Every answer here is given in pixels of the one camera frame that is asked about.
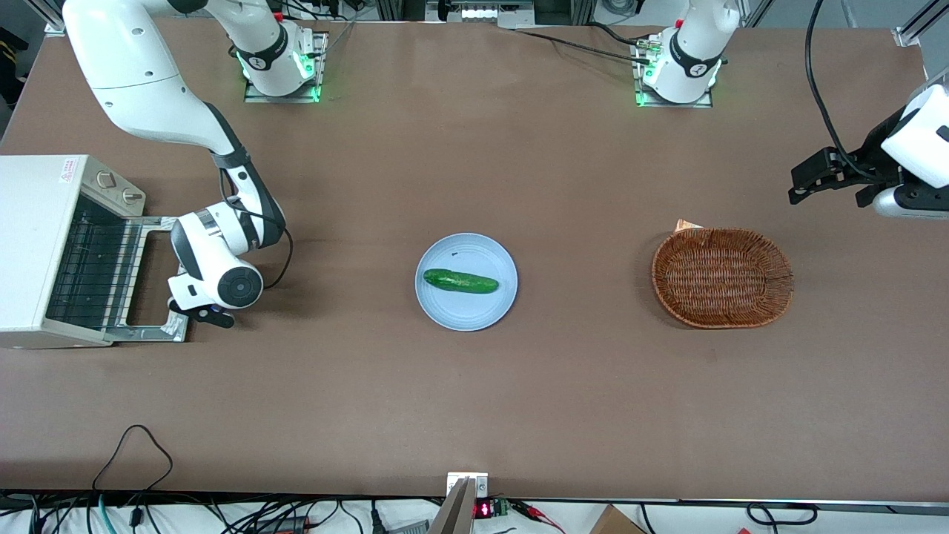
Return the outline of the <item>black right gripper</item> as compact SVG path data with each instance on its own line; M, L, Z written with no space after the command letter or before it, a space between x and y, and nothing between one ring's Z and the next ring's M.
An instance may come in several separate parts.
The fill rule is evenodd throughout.
M199 323L207 323L224 329L233 328L235 325L234 316L227 309L215 304L206 295L172 297L168 301L168 307L171 311L185 315Z

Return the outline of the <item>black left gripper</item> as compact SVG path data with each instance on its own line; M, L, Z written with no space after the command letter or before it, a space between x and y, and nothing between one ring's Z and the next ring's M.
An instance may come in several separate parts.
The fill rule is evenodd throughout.
M892 112L871 129L860 148L847 153L852 165L844 175L864 188L855 194L857 206L867 208L878 200L882 208L905 208L904 172L902 167L882 149L882 143L897 128L904 111ZM787 192L790 204L823 191L847 187L847 180L837 178L843 171L839 152L822 148L792 170L793 186Z

